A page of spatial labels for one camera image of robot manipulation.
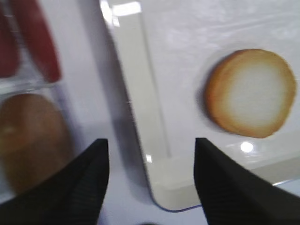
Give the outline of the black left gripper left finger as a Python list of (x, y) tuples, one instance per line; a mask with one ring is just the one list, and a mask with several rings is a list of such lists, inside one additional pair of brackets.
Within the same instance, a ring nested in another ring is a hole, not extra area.
[(109, 181), (108, 140), (95, 140), (65, 168), (1, 204), (2, 225), (95, 225)]

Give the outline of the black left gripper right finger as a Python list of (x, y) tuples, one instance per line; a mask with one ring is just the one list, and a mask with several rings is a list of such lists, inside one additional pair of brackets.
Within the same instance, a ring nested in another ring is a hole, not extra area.
[(209, 225), (298, 225), (300, 198), (196, 138), (194, 182)]

